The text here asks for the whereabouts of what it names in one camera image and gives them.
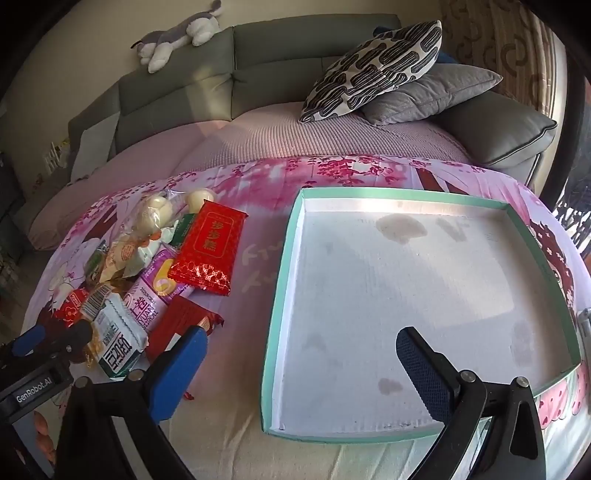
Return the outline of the small red candy packet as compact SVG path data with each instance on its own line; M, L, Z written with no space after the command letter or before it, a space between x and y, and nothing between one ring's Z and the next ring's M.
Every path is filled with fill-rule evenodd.
M53 316L70 327L82 318L81 308L88 296L89 292L85 288L72 290L53 313Z

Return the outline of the white green cracker packet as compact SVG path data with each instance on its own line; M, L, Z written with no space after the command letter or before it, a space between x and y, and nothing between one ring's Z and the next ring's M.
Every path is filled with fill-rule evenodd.
M148 345L148 335L110 284L96 287L80 309L93 329L89 351L110 379L127 375Z

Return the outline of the dark red snack packet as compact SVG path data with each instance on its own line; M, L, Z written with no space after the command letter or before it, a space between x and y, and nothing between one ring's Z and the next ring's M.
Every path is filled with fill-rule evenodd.
M224 324L221 315L201 307L190 299L180 295L175 296L163 312L155 327L149 331L148 346L145 354L150 363L172 345L191 326L204 329L207 335Z

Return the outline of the green cow biscuit packet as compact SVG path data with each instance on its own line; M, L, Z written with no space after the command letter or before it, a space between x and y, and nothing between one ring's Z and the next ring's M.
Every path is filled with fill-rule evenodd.
M98 283L100 274L108 252L105 243L101 243L91 254L84 266L85 283L87 286L94 286Z

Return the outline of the pink swiss roll packet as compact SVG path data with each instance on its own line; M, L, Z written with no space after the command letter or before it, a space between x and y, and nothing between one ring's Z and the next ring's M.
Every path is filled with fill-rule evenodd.
M193 291L189 285L169 277L177 252L161 245L123 298L123 303L135 321L146 331L152 331L176 296L187 298Z

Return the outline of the orange cream bread packet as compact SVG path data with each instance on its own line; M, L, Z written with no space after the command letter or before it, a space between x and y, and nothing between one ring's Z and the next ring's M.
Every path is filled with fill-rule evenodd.
M121 278L122 274L137 250L139 238L134 234L121 234L112 243L105 257L99 276L99 282Z

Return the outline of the large red gold snack packet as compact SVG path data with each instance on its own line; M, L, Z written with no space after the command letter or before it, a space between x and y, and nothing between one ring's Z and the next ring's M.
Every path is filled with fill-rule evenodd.
M228 296L247 214L205 200L169 269L176 282Z

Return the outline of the dark green snack packet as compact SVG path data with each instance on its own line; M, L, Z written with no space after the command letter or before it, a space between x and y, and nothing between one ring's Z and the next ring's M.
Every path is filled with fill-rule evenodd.
M194 213L186 213L177 221L174 228L174 233L169 242L169 245L171 247L179 249L183 245L183 242L186 239L188 232L190 231L194 219Z

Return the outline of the clear round bun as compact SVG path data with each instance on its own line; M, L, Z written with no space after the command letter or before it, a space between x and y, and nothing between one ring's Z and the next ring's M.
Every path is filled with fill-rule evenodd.
M132 236L143 242L168 226L182 208L181 196L172 190L148 195L136 209L131 226Z

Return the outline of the yellow jelly cup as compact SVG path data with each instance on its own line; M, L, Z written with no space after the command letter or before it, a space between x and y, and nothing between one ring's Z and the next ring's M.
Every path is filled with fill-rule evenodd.
M206 188L200 188L185 194L185 203L190 214L197 214L201 210L202 206L204 206L205 201L214 200L215 194Z

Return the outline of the white orange snack packet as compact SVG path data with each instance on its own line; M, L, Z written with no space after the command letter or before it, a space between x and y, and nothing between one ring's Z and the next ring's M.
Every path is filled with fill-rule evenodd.
M150 264L160 248L171 253L172 257L175 258L177 252L170 245L173 236L174 229L172 227L164 227L152 234L147 240L141 242L127 262L122 277L127 279L140 274Z

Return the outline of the pink cartoon print blanket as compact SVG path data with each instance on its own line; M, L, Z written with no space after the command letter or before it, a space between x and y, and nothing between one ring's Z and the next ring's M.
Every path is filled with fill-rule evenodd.
M516 179L266 159L103 196L26 327L66 356L58 479L565 479L590 274Z

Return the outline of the shallow teal-rimmed white box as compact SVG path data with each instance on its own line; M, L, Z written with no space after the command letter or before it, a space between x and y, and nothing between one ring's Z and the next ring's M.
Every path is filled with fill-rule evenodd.
M581 361L557 278L508 203L393 188L301 190L263 366L263 430L322 443L437 434L396 353L415 327L457 368L541 394Z

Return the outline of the pink sofa cover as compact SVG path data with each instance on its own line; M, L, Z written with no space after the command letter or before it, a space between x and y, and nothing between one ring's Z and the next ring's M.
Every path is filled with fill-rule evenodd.
M53 250L101 197L192 170L291 156L373 155L470 163L464 146L430 120L374 126L358 114L303 124L297 102L270 105L235 120L206 121L153 135L123 150L89 177L46 181L25 204L25 234Z

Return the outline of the grey white plush cat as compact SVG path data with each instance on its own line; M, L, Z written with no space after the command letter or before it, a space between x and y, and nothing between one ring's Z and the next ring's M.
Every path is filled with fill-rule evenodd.
M221 32L218 22L221 10L221 0L212 1L207 10L187 17L166 31L149 32L130 48L136 52L139 63L147 67L148 73L154 74L168 63L175 50L186 45L204 45Z

